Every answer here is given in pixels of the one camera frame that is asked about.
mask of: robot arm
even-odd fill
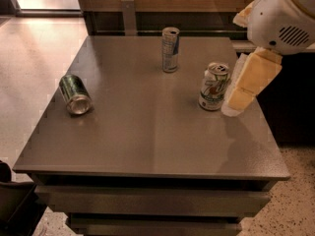
[[[222,113],[236,116],[280,72],[282,55],[303,51],[315,42],[315,0],[255,0],[234,22],[247,27],[257,47],[236,63]]]

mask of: beverage can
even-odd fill
[[[206,110],[218,110],[230,82],[230,69],[222,62],[212,62],[205,71],[199,94],[199,104]]]
[[[82,80],[75,75],[65,75],[59,82],[59,89],[71,114],[84,114],[92,107],[92,100]]]
[[[179,29],[165,28],[162,31],[162,68],[167,73],[177,70]]]

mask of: aluminum can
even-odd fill
[[[177,70],[179,29],[165,28],[162,31],[162,68],[167,73]]]
[[[68,74],[62,77],[59,89],[70,114],[84,114],[91,109],[92,100],[78,76]]]
[[[212,62],[205,71],[199,95],[199,104],[206,110],[218,110],[230,83],[230,70],[227,64]]]

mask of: floor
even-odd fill
[[[81,47],[83,19],[12,18],[0,26],[0,159],[13,166]],[[281,145],[291,179],[242,221],[240,236],[315,235],[315,146]],[[29,180],[14,174],[14,180]],[[73,236],[62,213],[46,211],[34,235]]]

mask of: metal bracket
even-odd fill
[[[125,35],[137,35],[138,31],[134,0],[121,0],[121,5]]]

